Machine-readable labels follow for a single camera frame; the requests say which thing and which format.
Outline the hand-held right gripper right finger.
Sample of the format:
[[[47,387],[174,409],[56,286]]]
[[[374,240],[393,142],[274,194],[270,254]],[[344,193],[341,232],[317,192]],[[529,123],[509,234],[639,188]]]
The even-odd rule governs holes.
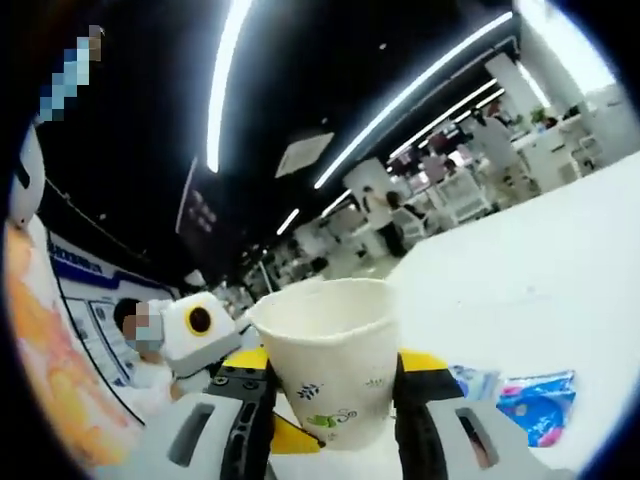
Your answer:
[[[393,406],[404,479],[575,477],[540,461],[492,402],[466,399],[447,364],[430,354],[399,352]]]

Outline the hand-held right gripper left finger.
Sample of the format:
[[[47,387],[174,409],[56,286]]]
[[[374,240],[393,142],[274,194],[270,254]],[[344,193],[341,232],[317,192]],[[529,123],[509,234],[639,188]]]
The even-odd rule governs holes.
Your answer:
[[[238,352],[202,393],[183,396],[146,425],[138,446],[99,479],[274,479],[276,377],[266,352]]]

